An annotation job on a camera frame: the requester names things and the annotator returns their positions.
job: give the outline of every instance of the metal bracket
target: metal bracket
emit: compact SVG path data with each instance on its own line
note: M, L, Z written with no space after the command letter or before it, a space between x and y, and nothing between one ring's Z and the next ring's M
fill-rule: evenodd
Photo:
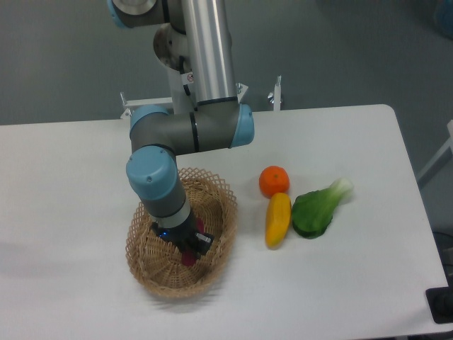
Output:
M453 156L453 120L448 125L450 138L438 149L427 164L417 173L418 187L421 189Z
M186 79L185 82L188 86L193 85L193 79L191 78L192 72L187 73L187 74L182 74L181 77L182 77L181 79ZM238 102L241 103L244 96L247 93L248 86L245 84L237 83L236 88L237 88L237 92L238 92ZM166 108L166 109L173 108L173 100L171 97L139 99L136 101L128 101L128 100L126 100L126 96L125 96L124 92L120 92L120 96L121 96L122 108L124 110L124 112L120 116L121 119L130 118L132 116L132 111L143 105L158 105L158 106L162 106L163 108Z
M282 96L282 76L277 77L275 82L274 91L268 94L268 102L273 106L274 111L280 111L280 107L283 104Z

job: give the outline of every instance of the white table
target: white table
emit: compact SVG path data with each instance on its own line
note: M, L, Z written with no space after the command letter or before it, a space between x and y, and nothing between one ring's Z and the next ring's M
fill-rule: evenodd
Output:
M201 297L151 296L129 273L138 198L123 120L0 127L2 339L365 339L446 332L427 288L446 286L393 110L255 113L247 147L178 158L220 174L239 202L224 275ZM286 168L290 195L355 184L325 235L266 249L258 175Z

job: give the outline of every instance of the woven basket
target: woven basket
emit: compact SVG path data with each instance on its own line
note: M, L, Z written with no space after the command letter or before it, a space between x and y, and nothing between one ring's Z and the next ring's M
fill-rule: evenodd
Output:
M126 241L126 258L132 275L151 293L186 298L208 288L220 275L236 236L236 197L218 175L202 169L181 169L190 205L202 219L214 242L194 266L181 263L181 253L151 230L152 220L140 203Z

